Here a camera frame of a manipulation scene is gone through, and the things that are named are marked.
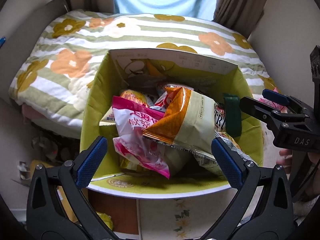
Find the person's hand holding gripper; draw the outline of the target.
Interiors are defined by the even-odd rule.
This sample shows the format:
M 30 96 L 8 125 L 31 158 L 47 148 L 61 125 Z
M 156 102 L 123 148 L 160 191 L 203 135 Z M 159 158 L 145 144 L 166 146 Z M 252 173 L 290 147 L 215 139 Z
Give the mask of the person's hand holding gripper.
M 277 160 L 277 164 L 282 165 L 285 169 L 286 174 L 291 173 L 292 169 L 292 150 L 282 149 L 279 151 L 280 159 Z M 310 161 L 314 164 L 319 162 L 319 153 L 308 153 Z M 314 177 L 311 179 L 310 183 L 305 189 L 306 195 L 308 197 L 319 196 L 319 166 Z

